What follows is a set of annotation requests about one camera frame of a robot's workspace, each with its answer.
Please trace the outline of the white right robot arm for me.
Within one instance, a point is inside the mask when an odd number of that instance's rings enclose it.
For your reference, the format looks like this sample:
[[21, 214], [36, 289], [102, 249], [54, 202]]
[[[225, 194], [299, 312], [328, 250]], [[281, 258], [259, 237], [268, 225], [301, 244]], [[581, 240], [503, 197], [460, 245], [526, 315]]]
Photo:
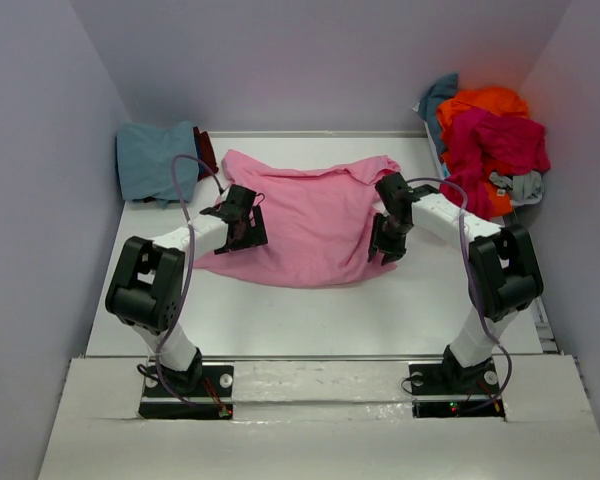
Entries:
[[425, 229], [456, 248], [468, 280], [471, 309], [440, 362], [411, 368], [408, 393], [415, 396], [470, 395], [480, 387], [497, 399], [507, 386], [495, 372], [492, 353], [504, 352], [500, 338], [510, 323], [544, 290], [529, 232], [501, 226], [468, 210], [468, 196], [455, 205], [422, 178], [416, 186], [399, 173], [384, 176], [375, 190], [385, 210], [375, 215], [368, 257], [382, 264], [407, 252], [407, 235]]

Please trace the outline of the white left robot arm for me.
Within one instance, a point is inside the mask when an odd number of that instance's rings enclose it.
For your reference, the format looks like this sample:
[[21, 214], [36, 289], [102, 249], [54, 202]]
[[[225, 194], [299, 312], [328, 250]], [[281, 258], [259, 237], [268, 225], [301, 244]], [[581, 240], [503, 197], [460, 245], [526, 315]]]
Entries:
[[105, 308], [144, 340], [154, 357], [155, 378], [174, 395], [195, 392], [202, 354], [179, 324], [195, 261], [268, 243], [259, 202], [265, 198], [239, 185], [186, 224], [154, 239], [128, 238], [105, 296]]

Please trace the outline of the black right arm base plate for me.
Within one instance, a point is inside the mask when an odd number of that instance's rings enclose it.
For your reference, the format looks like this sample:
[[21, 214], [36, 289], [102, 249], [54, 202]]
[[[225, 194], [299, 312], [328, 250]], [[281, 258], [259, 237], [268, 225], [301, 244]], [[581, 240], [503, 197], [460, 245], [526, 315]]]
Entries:
[[411, 364], [401, 387], [412, 397], [417, 419], [506, 416], [503, 401], [496, 396], [500, 384], [492, 360], [450, 379], [443, 377], [441, 363]]

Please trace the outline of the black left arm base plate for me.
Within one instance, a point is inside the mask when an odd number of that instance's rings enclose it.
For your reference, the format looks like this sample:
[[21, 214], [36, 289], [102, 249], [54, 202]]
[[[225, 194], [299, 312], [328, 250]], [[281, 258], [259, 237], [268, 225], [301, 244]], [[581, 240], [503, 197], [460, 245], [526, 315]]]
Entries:
[[233, 418], [234, 366], [204, 363], [202, 376], [194, 387], [159, 381], [153, 362], [138, 364], [143, 376], [138, 415], [146, 420], [228, 421]]

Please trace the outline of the pink t shirt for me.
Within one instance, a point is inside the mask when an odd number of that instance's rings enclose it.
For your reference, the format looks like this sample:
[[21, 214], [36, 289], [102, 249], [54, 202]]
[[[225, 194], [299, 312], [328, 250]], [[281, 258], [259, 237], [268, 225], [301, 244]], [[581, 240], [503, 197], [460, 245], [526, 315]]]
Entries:
[[295, 170], [274, 168], [230, 150], [222, 167], [231, 183], [264, 195], [261, 210], [268, 242], [205, 254], [195, 261], [195, 268], [291, 288], [356, 283], [394, 270], [394, 265], [368, 256], [379, 200], [375, 185], [401, 169], [388, 156]]

